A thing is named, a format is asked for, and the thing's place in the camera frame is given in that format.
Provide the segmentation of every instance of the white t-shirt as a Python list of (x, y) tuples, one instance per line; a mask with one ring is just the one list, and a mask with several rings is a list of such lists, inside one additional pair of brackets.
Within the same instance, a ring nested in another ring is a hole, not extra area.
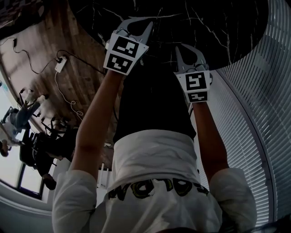
[(96, 208), (96, 180), (90, 174), (59, 175), (55, 233), (156, 233), (181, 227), (218, 232), (222, 209), (240, 231), (254, 227), (256, 204), (243, 171), (219, 171), (208, 192), (199, 184), (194, 144), (187, 135), (146, 130), (120, 139), (114, 149), (115, 182)]
[[(15, 142), (18, 142), (18, 140), (15, 138), (18, 132), (17, 132), (17, 129), (14, 127), (14, 125), (12, 125), (12, 123), (10, 122), (10, 117), (6, 119), (6, 123), (3, 124), (3, 127), (6, 130), (6, 132), (9, 134), (9, 136), (12, 138), (12, 140)], [(7, 141), (8, 146), (14, 145), (14, 143), (8, 139), (6, 133), (0, 128), (0, 141), (3, 141), (3, 140)]]

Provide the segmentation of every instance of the window frame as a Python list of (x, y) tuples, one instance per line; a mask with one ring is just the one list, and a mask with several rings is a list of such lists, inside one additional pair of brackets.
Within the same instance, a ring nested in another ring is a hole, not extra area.
[(21, 182), (22, 182), (22, 178), (23, 178), (25, 167), (26, 167), (26, 165), (24, 163), (22, 163), (16, 187), (6, 183), (2, 179), (0, 179), (0, 182), (2, 184), (4, 184), (4, 185), (16, 190), (16, 191), (22, 193), (22, 194), (25, 194), (25, 195), (31, 197), (31, 198), (35, 198), (35, 199), (41, 200), (42, 199), (43, 190), (44, 190), (44, 185), (45, 185), (44, 182), (43, 182), (43, 179), (41, 180), (39, 193), (36, 193), (36, 192), (33, 192), (33, 191), (29, 190), (29, 189), (21, 187)]

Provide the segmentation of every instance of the wooden floor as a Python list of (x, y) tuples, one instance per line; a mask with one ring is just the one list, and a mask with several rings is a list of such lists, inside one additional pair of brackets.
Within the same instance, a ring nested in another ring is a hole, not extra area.
[[(40, 72), (50, 60), (55, 58), (58, 50), (67, 50), (102, 71), (104, 47), (92, 39), (77, 23), (67, 0), (52, 0), (51, 2), (50, 10), (42, 22), (14, 35), (18, 40), (16, 51), (24, 49), (29, 52), (32, 67), (36, 72)], [(30, 70), (29, 60), (24, 52), (20, 54), (13, 52), (12, 40), (1, 46), (0, 52), (6, 74), (16, 93), (26, 87), (34, 90), (38, 95), (49, 94), (49, 101), (41, 109), (42, 116), (48, 120), (52, 117), (67, 117), (71, 119), (71, 124), (77, 126), (80, 124), (81, 120), (57, 89), (55, 61), (37, 75)], [(76, 104), (72, 106), (75, 111), (85, 114), (102, 82), (103, 75), (64, 52), (60, 52), (59, 56), (62, 54), (68, 57), (68, 62), (64, 70), (57, 75), (60, 90), (69, 102), (76, 101)], [(122, 87), (115, 102), (117, 113), (121, 91)], [(35, 119), (38, 124), (40, 124), (40, 119), (41, 117)], [(107, 140), (110, 142), (115, 129), (116, 120), (112, 115), (107, 133)], [(105, 167), (111, 168), (113, 150), (106, 148), (102, 157)]]

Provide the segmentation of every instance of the white cable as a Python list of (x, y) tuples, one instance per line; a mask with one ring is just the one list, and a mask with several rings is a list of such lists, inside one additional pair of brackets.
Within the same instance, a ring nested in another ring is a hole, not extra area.
[(81, 121), (82, 121), (83, 119), (82, 119), (80, 116), (83, 116), (84, 113), (81, 112), (81, 111), (75, 111), (75, 110), (73, 109), (72, 105), (76, 104), (76, 101), (71, 101), (71, 102), (69, 102), (69, 101), (66, 100), (64, 94), (60, 91), (59, 84), (58, 84), (58, 82), (57, 82), (57, 80), (56, 80), (56, 75), (57, 75), (57, 74), (58, 74), (58, 72), (55, 73), (55, 83), (56, 83), (56, 85), (57, 85), (57, 87), (58, 87), (59, 92), (62, 94), (64, 100), (65, 100), (67, 103), (71, 104), (71, 109), (72, 109), (72, 110), (77, 114), (77, 116), (78, 116), (78, 117), (81, 119)]

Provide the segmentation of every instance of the white window blind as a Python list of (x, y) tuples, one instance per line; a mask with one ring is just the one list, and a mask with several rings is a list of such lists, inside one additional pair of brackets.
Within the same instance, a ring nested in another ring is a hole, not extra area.
[(268, 24), (259, 44), (219, 72), (250, 110), (263, 141), (274, 173), (278, 219), (291, 212), (291, 8), (285, 0), (268, 2)]
[[(256, 226), (261, 226), (269, 221), (265, 171), (261, 166), (262, 160), (251, 130), (237, 103), (222, 82), (218, 74), (213, 73), (208, 106), (226, 147), (229, 166), (241, 168), (245, 173), (256, 201), (258, 214)], [(201, 184), (208, 186), (204, 171), (201, 171), (200, 175)]]

